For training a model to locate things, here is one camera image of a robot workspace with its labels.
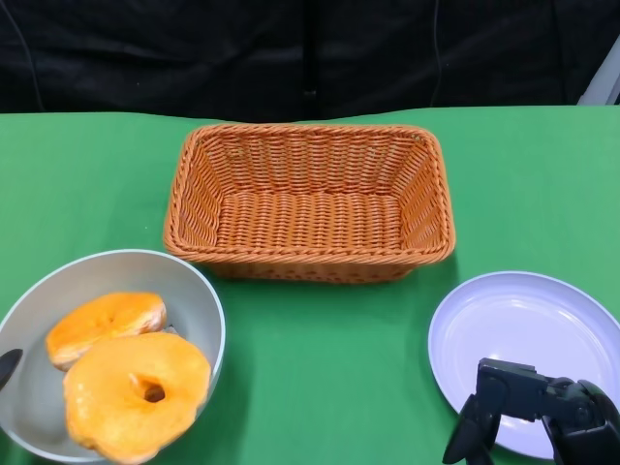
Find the white plate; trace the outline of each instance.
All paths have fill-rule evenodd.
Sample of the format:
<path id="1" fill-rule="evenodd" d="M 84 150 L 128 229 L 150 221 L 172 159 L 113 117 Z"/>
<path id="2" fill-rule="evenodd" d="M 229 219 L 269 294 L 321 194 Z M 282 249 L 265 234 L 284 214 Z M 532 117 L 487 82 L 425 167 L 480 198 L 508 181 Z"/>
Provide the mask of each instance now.
<path id="1" fill-rule="evenodd" d="M 435 380 L 457 412 L 476 391 L 484 357 L 590 381 L 620 405 L 620 325 L 592 297 L 547 276 L 507 271 L 461 284 L 435 312 L 428 353 Z M 553 458 L 540 421 L 503 417 L 497 444 Z"/>

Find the donut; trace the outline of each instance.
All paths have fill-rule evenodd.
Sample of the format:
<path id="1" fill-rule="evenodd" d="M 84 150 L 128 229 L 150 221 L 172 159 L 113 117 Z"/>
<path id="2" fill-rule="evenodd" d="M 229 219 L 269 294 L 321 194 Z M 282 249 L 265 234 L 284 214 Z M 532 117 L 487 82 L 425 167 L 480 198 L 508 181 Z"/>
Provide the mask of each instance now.
<path id="1" fill-rule="evenodd" d="M 114 463 L 144 463 L 192 425 L 210 374 L 201 351 L 176 334 L 98 342 L 63 380 L 69 434 Z"/>
<path id="2" fill-rule="evenodd" d="M 47 355 L 67 371 L 98 341 L 158 331 L 165 324 L 166 306 L 156 294 L 102 295 L 80 305 L 47 334 Z"/>

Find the donut hole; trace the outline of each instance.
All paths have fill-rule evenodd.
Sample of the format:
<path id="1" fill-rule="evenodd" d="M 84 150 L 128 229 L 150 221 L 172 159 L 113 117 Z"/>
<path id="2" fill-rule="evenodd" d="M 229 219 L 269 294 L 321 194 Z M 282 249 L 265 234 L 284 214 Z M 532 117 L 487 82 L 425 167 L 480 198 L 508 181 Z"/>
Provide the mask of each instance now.
<path id="1" fill-rule="evenodd" d="M 144 392 L 144 400 L 155 404 L 166 398 L 166 392 L 160 385 L 153 385 Z"/>
<path id="2" fill-rule="evenodd" d="M 146 402 L 156 404 L 166 398 L 166 391 L 158 380 L 134 373 L 129 377 L 136 394 Z"/>

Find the rectangular basket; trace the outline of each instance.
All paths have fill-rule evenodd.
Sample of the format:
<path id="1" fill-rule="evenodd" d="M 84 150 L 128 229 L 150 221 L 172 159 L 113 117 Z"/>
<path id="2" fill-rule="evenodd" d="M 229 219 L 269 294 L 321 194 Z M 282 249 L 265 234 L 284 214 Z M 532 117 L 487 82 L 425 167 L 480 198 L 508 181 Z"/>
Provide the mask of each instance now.
<path id="1" fill-rule="evenodd" d="M 164 243 L 225 277 L 401 278 L 454 248 L 439 143 L 413 126 L 199 128 L 181 151 Z"/>

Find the green tablecloth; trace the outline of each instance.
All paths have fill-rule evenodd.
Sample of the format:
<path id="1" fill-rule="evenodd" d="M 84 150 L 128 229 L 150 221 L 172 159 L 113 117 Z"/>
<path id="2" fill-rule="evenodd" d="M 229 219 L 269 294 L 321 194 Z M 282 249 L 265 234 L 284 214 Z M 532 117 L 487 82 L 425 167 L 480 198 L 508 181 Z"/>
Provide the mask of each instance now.
<path id="1" fill-rule="evenodd" d="M 620 316 L 620 110 L 426 109 L 355 123 L 433 131 L 456 253 L 403 281 L 334 287 L 226 282 L 228 340 L 212 401 L 154 464 L 439 464 L 455 414 L 426 334 L 440 299 L 480 273 L 566 280 Z M 163 250 L 185 135 L 205 121 L 138 114 L 0 116 L 0 308 L 78 257 Z M 537 461 L 497 449 L 499 465 Z M 42 464 L 0 437 L 0 463 Z"/>

